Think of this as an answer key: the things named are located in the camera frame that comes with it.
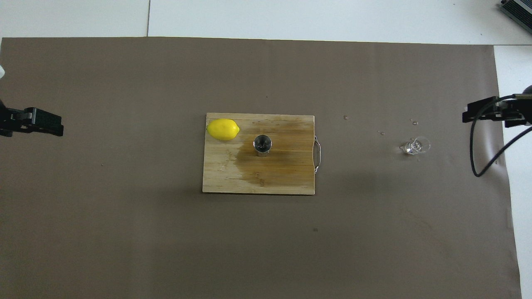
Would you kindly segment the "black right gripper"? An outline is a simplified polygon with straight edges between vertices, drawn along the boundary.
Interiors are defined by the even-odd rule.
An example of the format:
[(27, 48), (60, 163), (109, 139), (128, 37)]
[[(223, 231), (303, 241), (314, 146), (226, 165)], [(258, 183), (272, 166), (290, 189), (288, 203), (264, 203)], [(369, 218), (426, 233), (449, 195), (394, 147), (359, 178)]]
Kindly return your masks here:
[[(505, 116), (500, 102), (504, 102)], [(532, 95), (515, 95), (510, 100), (497, 96), (485, 98), (467, 104), (462, 113), (462, 123), (471, 123), (474, 120), (504, 121), (504, 127), (517, 127), (519, 125), (531, 126), (532, 124)]]

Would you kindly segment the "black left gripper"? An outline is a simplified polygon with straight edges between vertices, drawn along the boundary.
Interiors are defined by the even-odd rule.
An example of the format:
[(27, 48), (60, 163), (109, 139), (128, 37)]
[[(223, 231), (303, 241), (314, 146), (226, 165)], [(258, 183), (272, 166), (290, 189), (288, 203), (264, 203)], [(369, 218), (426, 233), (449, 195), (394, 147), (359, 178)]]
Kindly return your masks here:
[[(23, 113), (22, 123), (19, 114)], [(24, 111), (7, 108), (0, 100), (0, 135), (12, 137), (14, 132), (39, 132), (62, 137), (64, 125), (59, 115), (35, 107), (25, 108)]]

